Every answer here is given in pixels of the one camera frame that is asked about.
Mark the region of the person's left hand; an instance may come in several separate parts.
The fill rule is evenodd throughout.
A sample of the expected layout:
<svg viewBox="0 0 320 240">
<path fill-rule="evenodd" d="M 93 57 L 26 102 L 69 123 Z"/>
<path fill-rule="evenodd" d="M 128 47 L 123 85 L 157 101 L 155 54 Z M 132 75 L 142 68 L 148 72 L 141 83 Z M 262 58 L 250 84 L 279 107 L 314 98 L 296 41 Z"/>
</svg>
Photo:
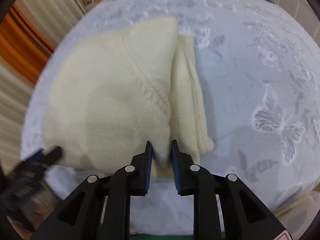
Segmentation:
<svg viewBox="0 0 320 240">
<path fill-rule="evenodd" d="M 54 193 L 46 182 L 43 182 L 42 186 L 43 189 L 31 198 L 31 203 L 29 204 L 28 215 L 34 229 L 37 229 L 62 202 L 62 199 Z M 31 231 L 18 224 L 11 217 L 7 216 L 7 219 L 21 239 L 31 238 Z"/>
</svg>

